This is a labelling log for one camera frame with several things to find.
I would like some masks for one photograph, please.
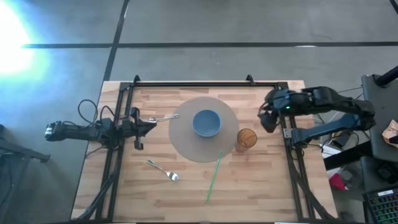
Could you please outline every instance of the round placemat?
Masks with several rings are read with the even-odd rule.
[[[213,137],[201,137],[192,128],[192,119],[201,110],[213,110],[221,118],[221,129]],[[221,100],[205,96],[188,100],[177,108],[175,114],[178,118],[170,120],[169,137],[175,150],[183,157],[195,162],[213,162],[218,159],[220,151],[223,157],[232,151],[239,121],[234,111]]]

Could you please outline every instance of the black metal frame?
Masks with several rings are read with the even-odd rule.
[[[12,177],[9,182],[2,181],[1,185],[10,185],[8,192],[1,192],[1,198],[3,200],[3,204],[0,206],[0,223],[3,223],[4,218],[6,217],[7,212],[9,211],[9,206],[12,202],[12,198],[16,193],[17,189],[19,189],[22,181],[24,180],[26,170],[28,168],[31,157],[25,154],[19,153],[11,153],[11,154],[3,154],[1,159],[4,159],[6,166],[11,170],[11,173],[7,174]],[[0,175],[5,174],[3,170],[0,170]]]
[[[28,149],[6,141],[4,134],[5,129],[6,128],[2,124],[0,124],[0,150],[9,153],[19,154],[22,156],[27,156],[29,159],[35,158],[40,160],[41,162],[47,162],[50,159],[50,155],[42,154],[33,149]]]
[[[118,101],[116,103],[114,125],[118,125],[118,122],[121,119],[119,117],[119,115],[121,113],[122,101],[124,98],[124,93],[126,91],[128,91],[126,110],[124,111],[124,116],[122,118],[127,118],[129,116],[129,109],[131,107],[131,102],[132,102],[132,94],[133,94],[135,87],[267,86],[267,87],[273,87],[273,88],[277,88],[277,89],[279,89],[279,88],[288,89],[287,82],[255,82],[251,75],[247,76],[246,82],[228,82],[228,81],[225,81],[225,82],[139,82],[139,81],[140,81],[140,78],[138,76],[136,76],[133,82],[131,82],[131,83],[130,82],[122,82],[120,84]],[[285,117],[280,118],[280,126],[282,129],[288,128],[285,119],[286,119]],[[296,128],[294,117],[289,117],[287,119],[289,119],[290,127]],[[300,222],[342,223],[339,220],[331,220],[331,218],[333,218],[333,217],[331,217],[329,214],[327,214],[326,210],[320,205],[319,201],[312,194],[310,187],[308,185],[308,179],[307,179],[307,173],[305,171],[303,154],[299,152],[299,149],[293,149],[293,147],[291,146],[291,143],[290,143],[291,138],[285,137],[283,132],[282,132],[282,136],[284,138],[285,151],[286,151],[286,156],[287,156],[287,165],[289,168],[289,176],[290,176],[290,182],[292,184],[292,192],[293,192],[293,198],[294,198],[294,202],[295,202],[295,209],[296,209],[296,213],[297,213],[298,223],[300,223]],[[114,169],[113,169],[112,173],[109,174],[111,172],[111,161],[112,161],[114,151],[117,151],[116,162],[115,162]],[[106,155],[106,161],[105,161],[105,165],[104,165],[103,178],[102,178],[102,182],[101,182],[101,190],[98,192],[98,195],[95,197],[95,199],[93,200],[93,202],[91,203],[89,208],[86,210],[86,212],[80,218],[78,218],[77,220],[70,220],[69,222],[65,222],[65,223],[111,223],[113,221],[114,206],[116,203],[116,193],[118,190],[118,182],[119,182],[119,175],[120,175],[121,163],[122,163],[122,158],[123,158],[123,151],[124,151],[124,140],[121,141],[121,145],[117,149],[115,149],[115,150],[108,149],[108,153]],[[292,151],[296,152],[299,171],[297,171],[297,169],[295,168],[294,159],[292,157]],[[300,201],[300,193],[299,193],[298,186],[300,186],[304,192],[309,218],[304,217],[303,209],[302,209],[302,205],[301,205],[301,201]],[[110,188],[111,188],[111,195],[110,195],[110,200],[109,200],[108,213],[106,215],[106,218],[103,218],[102,214],[103,214],[104,197]],[[320,210],[317,210],[317,211],[320,214],[321,218],[325,219],[325,220],[319,220],[319,219],[315,218],[314,207],[318,208],[318,209],[320,208]],[[95,211],[95,217],[94,217],[94,219],[90,219],[90,217],[92,217],[92,214],[94,213],[94,211]]]

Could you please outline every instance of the butcher block tabletop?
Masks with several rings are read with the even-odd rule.
[[[283,82],[287,82],[292,90],[305,88],[303,81]],[[104,82],[99,109],[107,105],[115,111],[119,84],[120,82]],[[171,115],[185,101],[209,96],[231,107],[239,119],[239,128],[254,130],[258,140],[248,151],[238,153],[233,150],[220,160],[212,195],[206,204],[216,162],[197,163],[181,156],[170,142],[169,121],[159,122],[142,138],[142,151],[134,148],[134,137],[129,138],[124,147],[113,221],[297,221],[280,127],[272,134],[267,133],[257,117],[264,97],[272,89],[273,87],[254,86],[134,87],[132,106],[140,109],[141,118]],[[104,118],[106,117],[112,116],[105,110]],[[299,128],[313,126],[312,116],[299,116],[295,119]],[[97,142],[89,143],[87,153],[98,147],[100,145]],[[98,193],[105,158],[106,149],[100,149],[85,159],[72,218],[81,215]],[[163,172],[149,165],[148,160],[154,161],[165,170],[177,173],[180,180],[172,182]],[[304,161],[312,192],[328,212],[336,217],[319,147],[306,148]],[[300,198],[305,211],[302,192]],[[104,216],[108,211],[108,202],[109,193],[104,203]]]

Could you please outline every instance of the metal spoon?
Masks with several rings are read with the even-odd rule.
[[[160,166],[158,166],[157,164],[155,164],[154,161],[148,160],[148,163],[149,163],[150,165],[152,165],[152,166],[154,166],[154,167],[160,169],[161,171],[165,172],[166,175],[167,175],[167,177],[170,178],[170,180],[174,180],[174,181],[178,181],[178,180],[179,180],[180,177],[179,177],[177,174],[175,174],[175,173],[173,173],[173,172],[170,172],[170,171],[163,170],[163,168],[161,168]]]
[[[167,119],[174,119],[174,118],[178,118],[178,114],[173,114],[172,116],[166,116],[163,118],[148,118],[145,119],[145,121],[150,123],[157,123],[158,121],[165,121]]]

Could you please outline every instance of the blue bowl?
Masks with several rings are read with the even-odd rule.
[[[221,129],[221,118],[213,110],[201,110],[193,117],[193,130],[202,137],[212,137]]]

